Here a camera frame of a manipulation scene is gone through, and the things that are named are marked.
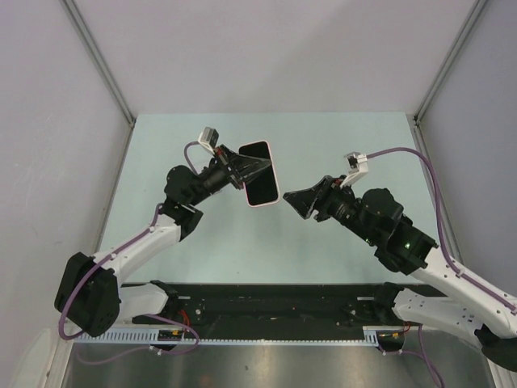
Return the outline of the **phone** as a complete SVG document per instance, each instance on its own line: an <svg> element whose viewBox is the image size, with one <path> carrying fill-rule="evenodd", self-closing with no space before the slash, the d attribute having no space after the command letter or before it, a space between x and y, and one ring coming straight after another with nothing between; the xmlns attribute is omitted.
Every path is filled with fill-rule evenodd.
<svg viewBox="0 0 517 388"><path fill-rule="evenodd" d="M280 200L280 190L273 164L271 149L267 141L256 141L241 145L240 154L256 158L265 158L271 162L260 175L245 185L246 199L250 207L272 205Z"/></svg>

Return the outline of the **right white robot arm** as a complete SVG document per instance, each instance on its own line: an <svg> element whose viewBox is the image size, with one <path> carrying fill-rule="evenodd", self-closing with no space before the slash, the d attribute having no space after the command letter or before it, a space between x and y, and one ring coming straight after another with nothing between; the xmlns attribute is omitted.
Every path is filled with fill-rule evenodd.
<svg viewBox="0 0 517 388"><path fill-rule="evenodd" d="M287 192L283 198L304 219L333 218L375 247L375 257L389 271L412 276L455 302L433 302L402 286L386 285L386 295L372 304L374 318L382 324L398 318L445 331L514 372L516 297L445 255L433 238L413 225L388 189L373 188L357 197L342 181L326 175L315 186Z"/></svg>

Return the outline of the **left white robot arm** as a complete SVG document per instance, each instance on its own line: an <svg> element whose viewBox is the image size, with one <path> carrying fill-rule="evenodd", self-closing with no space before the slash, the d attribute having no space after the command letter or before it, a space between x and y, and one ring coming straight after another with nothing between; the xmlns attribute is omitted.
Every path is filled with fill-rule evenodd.
<svg viewBox="0 0 517 388"><path fill-rule="evenodd" d="M231 185L242 190L271 166L268 158L233 152L225 145L212 150L199 173L178 165L170 169L165 200L156 205L151 222L110 250L93 255L78 252L65 266L54 307L60 312L58 334L74 340L81 334L98 337L116 321L151 314L161 323L177 317L179 304L160 282L121 291L138 268L168 247L182 242L200 223L198 204Z"/></svg>

